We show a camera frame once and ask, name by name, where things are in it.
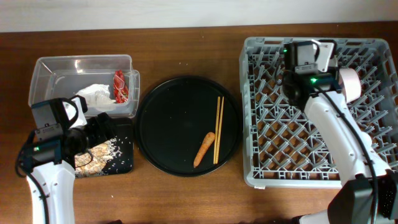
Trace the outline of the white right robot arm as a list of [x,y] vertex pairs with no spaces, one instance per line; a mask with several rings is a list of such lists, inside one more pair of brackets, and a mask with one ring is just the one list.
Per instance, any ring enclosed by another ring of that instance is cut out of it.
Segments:
[[397,223],[397,173],[372,148],[348,103],[361,96],[352,68],[342,68],[333,40],[284,45],[282,92],[321,134],[339,173],[342,188],[322,212],[293,223]]

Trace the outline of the white bowl with food scraps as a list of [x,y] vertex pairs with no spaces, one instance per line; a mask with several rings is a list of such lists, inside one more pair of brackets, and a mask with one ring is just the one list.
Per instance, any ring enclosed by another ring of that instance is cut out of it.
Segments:
[[342,92],[347,103],[350,103],[361,96],[361,82],[357,72],[354,69],[339,69],[338,83],[342,88]]

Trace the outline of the wooden chopstick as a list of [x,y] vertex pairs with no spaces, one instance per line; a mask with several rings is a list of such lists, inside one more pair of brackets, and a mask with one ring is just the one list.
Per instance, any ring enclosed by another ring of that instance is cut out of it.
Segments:
[[221,98],[221,103],[220,103],[220,118],[219,118],[219,124],[218,124],[218,141],[217,141],[217,150],[216,150],[216,164],[218,163],[219,160],[219,153],[220,153],[220,141],[221,141],[221,130],[222,130],[222,122],[223,122],[223,108],[224,108],[224,97]]
[[218,124],[219,124],[219,118],[220,118],[220,103],[221,103],[221,98],[218,96],[217,99],[217,111],[216,111],[216,127],[215,127],[215,141],[214,141],[214,153],[213,153],[213,164],[216,164],[216,150],[217,150],[217,139],[218,139]]

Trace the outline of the red snack wrapper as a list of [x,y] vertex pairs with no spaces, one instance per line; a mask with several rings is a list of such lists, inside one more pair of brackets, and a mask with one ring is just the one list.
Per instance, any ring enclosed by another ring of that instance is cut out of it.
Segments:
[[113,92],[116,103],[125,103],[128,100],[129,90],[127,88],[125,77],[122,70],[115,71],[113,83]]

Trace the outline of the orange carrot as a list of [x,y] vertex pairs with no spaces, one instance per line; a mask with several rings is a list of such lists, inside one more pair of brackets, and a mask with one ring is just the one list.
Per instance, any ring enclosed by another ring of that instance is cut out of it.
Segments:
[[215,140],[215,133],[209,132],[206,134],[196,156],[193,161],[193,166],[198,167],[203,159],[204,155],[206,154],[209,147],[212,145],[213,141]]

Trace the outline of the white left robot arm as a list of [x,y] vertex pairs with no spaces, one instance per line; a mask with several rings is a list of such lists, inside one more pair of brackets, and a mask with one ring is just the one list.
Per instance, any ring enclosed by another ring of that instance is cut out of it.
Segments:
[[54,98],[31,106],[36,129],[18,153],[15,170],[27,179],[34,223],[74,223],[75,157],[110,140],[116,125],[107,113],[86,119],[84,97]]

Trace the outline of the white paper napkin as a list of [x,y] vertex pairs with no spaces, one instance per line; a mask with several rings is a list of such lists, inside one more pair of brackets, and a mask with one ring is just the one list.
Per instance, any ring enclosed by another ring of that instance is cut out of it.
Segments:
[[111,99],[109,85],[92,84],[79,90],[76,95],[84,97],[89,108],[98,111],[111,111],[116,108],[116,100]]

